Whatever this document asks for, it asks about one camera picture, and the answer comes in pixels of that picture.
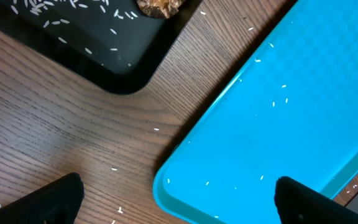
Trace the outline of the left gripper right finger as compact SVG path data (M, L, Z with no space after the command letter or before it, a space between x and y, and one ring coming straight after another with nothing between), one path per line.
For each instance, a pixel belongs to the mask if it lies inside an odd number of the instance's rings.
M358 224L358 214L313 189L283 176L274 202L282 224Z

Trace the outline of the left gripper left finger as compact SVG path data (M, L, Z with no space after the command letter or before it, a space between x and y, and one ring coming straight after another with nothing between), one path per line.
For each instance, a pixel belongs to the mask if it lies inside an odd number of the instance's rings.
M0 208L0 224L73 224L85 197L76 172Z

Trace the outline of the rice pile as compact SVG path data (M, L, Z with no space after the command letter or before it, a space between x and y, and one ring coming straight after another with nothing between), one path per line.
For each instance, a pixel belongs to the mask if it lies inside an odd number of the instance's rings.
M14 14L60 42L114 71L140 60L135 32L139 15L132 1L12 1Z

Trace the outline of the brown food chunk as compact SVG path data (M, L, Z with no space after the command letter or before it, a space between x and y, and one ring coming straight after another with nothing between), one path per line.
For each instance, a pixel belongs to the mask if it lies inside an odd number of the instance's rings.
M137 0L140 10L147 16L169 19L174 16L185 0Z

